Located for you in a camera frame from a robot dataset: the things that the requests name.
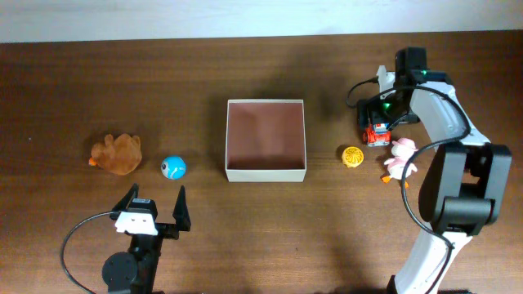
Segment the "blue ball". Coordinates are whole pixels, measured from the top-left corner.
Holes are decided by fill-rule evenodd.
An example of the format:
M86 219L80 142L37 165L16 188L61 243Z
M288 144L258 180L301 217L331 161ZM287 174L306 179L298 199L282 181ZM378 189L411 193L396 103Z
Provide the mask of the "blue ball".
M162 161L160 169L166 178L178 180L185 175L187 166L186 163L183 162L183 159L177 156L169 156Z

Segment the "red toy car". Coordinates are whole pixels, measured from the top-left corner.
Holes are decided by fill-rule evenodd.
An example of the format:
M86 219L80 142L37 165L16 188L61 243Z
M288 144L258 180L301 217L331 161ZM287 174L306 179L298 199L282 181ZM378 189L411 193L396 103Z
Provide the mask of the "red toy car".
M363 142L369 146L387 146L391 143L391 132L387 130L388 123L369 125L363 133Z

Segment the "brown plush toy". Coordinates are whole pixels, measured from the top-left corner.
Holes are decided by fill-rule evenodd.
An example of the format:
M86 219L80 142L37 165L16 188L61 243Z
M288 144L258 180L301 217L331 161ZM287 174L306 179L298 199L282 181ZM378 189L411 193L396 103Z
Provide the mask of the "brown plush toy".
M135 170L141 161L140 137L123 134L105 136L105 144L96 143L91 149L89 165L123 176Z

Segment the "open box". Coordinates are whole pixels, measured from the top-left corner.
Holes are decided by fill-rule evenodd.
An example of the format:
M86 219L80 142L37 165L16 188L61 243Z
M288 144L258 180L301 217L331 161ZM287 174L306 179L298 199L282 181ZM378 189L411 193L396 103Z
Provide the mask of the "open box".
M301 182L306 172L303 100L229 100L230 182Z

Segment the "yellow round object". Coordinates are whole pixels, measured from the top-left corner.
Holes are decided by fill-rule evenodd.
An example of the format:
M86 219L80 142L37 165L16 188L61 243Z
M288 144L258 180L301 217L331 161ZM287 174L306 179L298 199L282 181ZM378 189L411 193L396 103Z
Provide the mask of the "yellow round object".
M342 161L347 167L357 167L363 162L363 152L358 147L348 147L343 150Z

